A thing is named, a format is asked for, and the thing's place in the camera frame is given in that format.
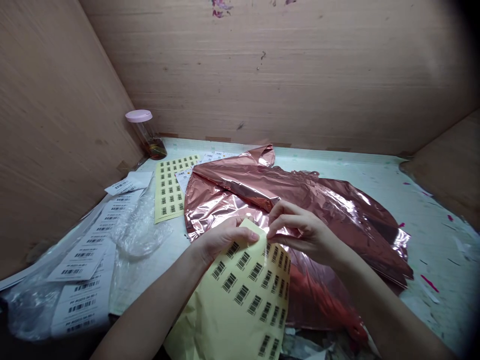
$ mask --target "metallic pink foil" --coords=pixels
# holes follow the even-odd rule
[[[407,287],[405,278],[413,278],[406,262],[410,236],[383,206],[347,181],[319,178],[318,172],[287,172],[271,167],[274,162],[275,152],[268,145],[195,166],[185,196],[190,241],[238,215],[252,216],[266,230],[268,213],[283,199],[317,215],[379,275]],[[298,235],[289,229],[283,232]],[[360,318],[333,270],[285,249],[293,265],[287,323],[316,330],[345,327],[365,342]]]

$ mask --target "white label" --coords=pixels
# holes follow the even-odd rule
[[[102,259],[110,238],[110,232],[120,215],[134,205],[142,195],[139,189],[121,194],[110,200],[86,235],[65,256],[48,276],[49,282],[89,280]]]

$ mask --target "barcode sticker sheet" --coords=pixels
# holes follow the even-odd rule
[[[189,155],[162,161],[155,170],[155,224],[184,214],[184,193],[175,174],[192,168],[200,159]]]
[[[110,284],[116,246],[106,240],[106,251],[92,278],[66,284],[53,313],[51,335],[61,338],[109,324]]]
[[[107,250],[110,232],[128,206],[136,204],[144,190],[121,194],[110,200],[86,235],[51,272],[47,281],[64,282],[89,280]]]
[[[210,266],[164,343],[172,360],[279,358],[290,256],[251,221],[240,226],[260,240],[233,242]]]

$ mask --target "right hand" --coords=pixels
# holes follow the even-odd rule
[[[268,219],[267,239],[308,255],[313,261],[338,269],[353,252],[310,211],[280,200]],[[277,234],[281,228],[298,229],[300,237]]]

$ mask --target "pink lid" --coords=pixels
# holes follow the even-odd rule
[[[150,120],[153,116],[148,110],[133,110],[125,114],[130,123],[143,123]]]

